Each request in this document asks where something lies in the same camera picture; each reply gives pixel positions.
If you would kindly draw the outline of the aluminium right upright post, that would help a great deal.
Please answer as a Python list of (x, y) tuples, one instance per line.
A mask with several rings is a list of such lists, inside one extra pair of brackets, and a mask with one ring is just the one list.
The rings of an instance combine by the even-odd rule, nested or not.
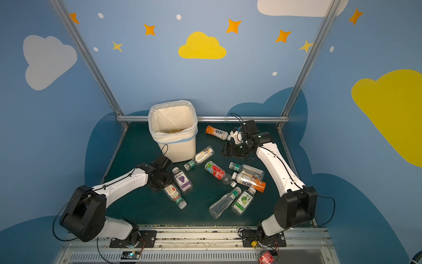
[(283, 126), (285, 123), (289, 121), (289, 115), (293, 109), (293, 106), (300, 94), (300, 91), (302, 90), (306, 79), (311, 72), (311, 69), (313, 67), (313, 64), (318, 56), (318, 53), (320, 49), (322, 48), (322, 45), (334, 23), (334, 20), (337, 17), (337, 10), (340, 9), (341, 5), (340, 0), (334, 0), (331, 1), (329, 8), (325, 14), (325, 17), (322, 21), (322, 24), (320, 28), (318, 29), (318, 32), (316, 33), (314, 44), (311, 46), (311, 50), (308, 52), (308, 55), (306, 57), (306, 60), (304, 62), (304, 65), (300, 71), (300, 74), (297, 78), (297, 81), (286, 101), (286, 104), (282, 110), (281, 117), (284, 118), (283, 121), (280, 121), (277, 124), (277, 129), (279, 132), (281, 132)]

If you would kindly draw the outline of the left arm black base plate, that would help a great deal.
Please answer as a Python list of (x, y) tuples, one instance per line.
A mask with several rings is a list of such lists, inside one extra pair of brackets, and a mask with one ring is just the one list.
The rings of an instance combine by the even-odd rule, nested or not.
[(153, 248), (157, 237), (157, 231), (153, 230), (140, 230), (132, 233), (126, 239), (112, 238), (110, 248), (128, 248), (128, 249), (141, 249)]

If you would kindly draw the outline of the white ribbed plastic bin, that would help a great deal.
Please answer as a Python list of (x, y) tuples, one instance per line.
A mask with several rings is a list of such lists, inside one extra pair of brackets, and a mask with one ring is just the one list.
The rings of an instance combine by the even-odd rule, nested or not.
[(163, 154), (173, 163), (188, 161), (196, 154), (196, 137), (184, 143), (157, 144), (163, 149)]

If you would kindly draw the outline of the lime green label bottle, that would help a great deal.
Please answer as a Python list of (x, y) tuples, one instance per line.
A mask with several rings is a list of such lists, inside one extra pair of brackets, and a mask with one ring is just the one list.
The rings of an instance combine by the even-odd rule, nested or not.
[(249, 205), (255, 198), (256, 189), (249, 187), (247, 190), (243, 191), (239, 197), (234, 201), (232, 205), (232, 210), (239, 216), (244, 214), (248, 209)]

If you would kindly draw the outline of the aluminium left upright post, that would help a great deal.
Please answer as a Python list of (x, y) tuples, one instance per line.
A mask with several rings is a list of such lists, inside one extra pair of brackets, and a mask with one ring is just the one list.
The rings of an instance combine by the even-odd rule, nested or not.
[(110, 86), (105, 80), (103, 74), (101, 73), (97, 63), (95, 62), (86, 42), (81, 36), (79, 30), (77, 29), (76, 24), (73, 22), (70, 13), (68, 12), (65, 3), (63, 1), (50, 0), (50, 4), (58, 15), (60, 21), (66, 28), (69, 36), (74, 42), (75, 46), (78, 48), (80, 54), (82, 55), (85, 63), (87, 64), (91, 74), (98, 83), (100, 89), (102, 90), (104, 96), (106, 97), (108, 103), (113, 109), (116, 116), (124, 115), (121, 107), (119, 106), (118, 101), (112, 93)]

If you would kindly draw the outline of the clear blue-edged bin liner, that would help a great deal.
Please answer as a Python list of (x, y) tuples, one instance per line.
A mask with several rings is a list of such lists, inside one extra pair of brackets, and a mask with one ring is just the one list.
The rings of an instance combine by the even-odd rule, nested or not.
[[(149, 132), (156, 143), (184, 143), (196, 137), (198, 119), (196, 110), (190, 101), (171, 101), (152, 106), (148, 114)], [(183, 131), (175, 134), (166, 132), (173, 129)]]

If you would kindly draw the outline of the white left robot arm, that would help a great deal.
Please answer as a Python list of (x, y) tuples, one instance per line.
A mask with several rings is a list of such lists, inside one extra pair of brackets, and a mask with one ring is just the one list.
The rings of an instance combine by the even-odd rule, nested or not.
[(127, 247), (137, 247), (141, 240), (139, 227), (128, 220), (106, 216), (107, 209), (130, 192), (149, 186), (153, 191), (173, 182), (168, 172), (169, 161), (143, 163), (109, 182), (78, 187), (63, 206), (59, 224), (82, 242), (111, 238), (123, 241)]

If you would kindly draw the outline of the aluminium upright post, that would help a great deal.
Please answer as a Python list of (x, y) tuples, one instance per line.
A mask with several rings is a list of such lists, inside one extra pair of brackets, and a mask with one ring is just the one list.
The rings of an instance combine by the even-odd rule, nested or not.
[(311, 50), (308, 52), (308, 55), (306, 57), (306, 60), (304, 62), (304, 65), (300, 71), (300, 74), (297, 78), (297, 81), (286, 101), (286, 104), (282, 110), (281, 117), (284, 118), (283, 121), (280, 121), (277, 124), (277, 129), (279, 132), (281, 132), (283, 126), (285, 123), (289, 121), (289, 115), (293, 109), (293, 106), (300, 94), (300, 91), (302, 90), (306, 79), (311, 72), (311, 69), (313, 67), (313, 64), (318, 56), (318, 53), (320, 49), (322, 48), (322, 45), (334, 23), (334, 20), (337, 17), (337, 10), (340, 9), (341, 5), (340, 0), (334, 0), (331, 1), (329, 8), (325, 14), (325, 17), (322, 21), (322, 24), (320, 28), (318, 29), (318, 32), (316, 33), (314, 44), (311, 46)]
[(66, 28), (69, 36), (74, 42), (75, 46), (78, 48), (80, 54), (82, 55), (85, 63), (87, 64), (91, 74), (98, 83), (100, 89), (102, 90), (104, 96), (106, 97), (108, 103), (113, 109), (116, 116), (124, 115), (121, 107), (119, 106), (118, 101), (112, 93), (110, 86), (105, 80), (103, 74), (101, 73), (97, 63), (95, 62), (86, 42), (81, 36), (79, 30), (77, 29), (76, 24), (73, 22), (70, 13), (68, 12), (65, 3), (63, 1), (50, 0), (50, 4), (58, 15), (60, 21)]

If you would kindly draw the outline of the crane label clear bottle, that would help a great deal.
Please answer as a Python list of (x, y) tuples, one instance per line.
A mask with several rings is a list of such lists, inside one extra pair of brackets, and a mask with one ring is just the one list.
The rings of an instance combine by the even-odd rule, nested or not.
[(211, 158), (214, 153), (214, 149), (211, 146), (208, 146), (199, 153), (195, 154), (193, 159), (184, 164), (184, 168), (189, 171), (190, 169), (202, 164), (203, 162)]

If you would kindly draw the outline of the orange white label bottle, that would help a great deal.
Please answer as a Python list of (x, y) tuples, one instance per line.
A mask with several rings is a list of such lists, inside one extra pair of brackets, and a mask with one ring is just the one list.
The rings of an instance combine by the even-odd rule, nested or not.
[(259, 192), (264, 192), (266, 188), (266, 182), (261, 181), (260, 179), (249, 176), (244, 173), (236, 173), (234, 172), (232, 174), (232, 180), (236, 182), (237, 184), (241, 184), (247, 187), (251, 187), (256, 189)]

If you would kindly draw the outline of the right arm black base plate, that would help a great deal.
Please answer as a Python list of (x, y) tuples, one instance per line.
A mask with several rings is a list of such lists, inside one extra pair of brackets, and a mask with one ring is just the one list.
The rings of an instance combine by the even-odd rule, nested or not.
[(240, 237), (244, 248), (251, 248), (253, 241), (259, 242), (264, 246), (269, 246), (272, 248), (286, 247), (286, 239), (284, 233), (276, 233), (274, 235), (267, 236), (261, 230), (240, 228), (237, 231), (237, 234)]

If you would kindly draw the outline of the grape juice purple label bottle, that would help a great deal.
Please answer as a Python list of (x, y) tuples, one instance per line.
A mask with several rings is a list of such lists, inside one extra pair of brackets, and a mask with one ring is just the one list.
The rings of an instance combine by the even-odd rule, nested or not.
[(193, 189), (193, 184), (184, 171), (178, 167), (174, 167), (172, 173), (177, 185), (184, 194)]

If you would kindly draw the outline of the yellow tea red label bottle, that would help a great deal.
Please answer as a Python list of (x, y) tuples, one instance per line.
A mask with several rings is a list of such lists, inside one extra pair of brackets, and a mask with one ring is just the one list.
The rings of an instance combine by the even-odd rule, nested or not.
[(170, 131), (168, 131), (166, 133), (168, 133), (168, 134), (175, 134), (175, 133), (180, 133), (182, 131), (183, 131), (182, 129), (173, 129), (173, 130), (170, 130)]

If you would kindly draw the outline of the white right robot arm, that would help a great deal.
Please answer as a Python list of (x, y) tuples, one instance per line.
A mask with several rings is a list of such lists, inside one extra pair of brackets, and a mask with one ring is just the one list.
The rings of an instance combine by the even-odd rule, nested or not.
[(222, 154), (238, 158), (256, 154), (271, 175), (280, 195), (273, 214), (258, 224), (260, 238), (269, 238), (314, 219), (317, 191), (307, 187), (294, 174), (269, 133), (248, 134), (244, 137), (241, 132), (231, 132), (230, 137)]

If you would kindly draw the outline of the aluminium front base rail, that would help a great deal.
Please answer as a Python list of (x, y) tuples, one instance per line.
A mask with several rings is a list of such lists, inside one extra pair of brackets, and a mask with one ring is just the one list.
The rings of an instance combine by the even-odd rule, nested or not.
[[(237, 226), (141, 226), (157, 231), (153, 248), (110, 248), (111, 238), (66, 242), (56, 264), (256, 264), (259, 251), (243, 247)], [(325, 228), (300, 227), (283, 232), (286, 247), (269, 247), (276, 264), (338, 264), (339, 258)], [(138, 260), (121, 260), (124, 251), (136, 251)]]

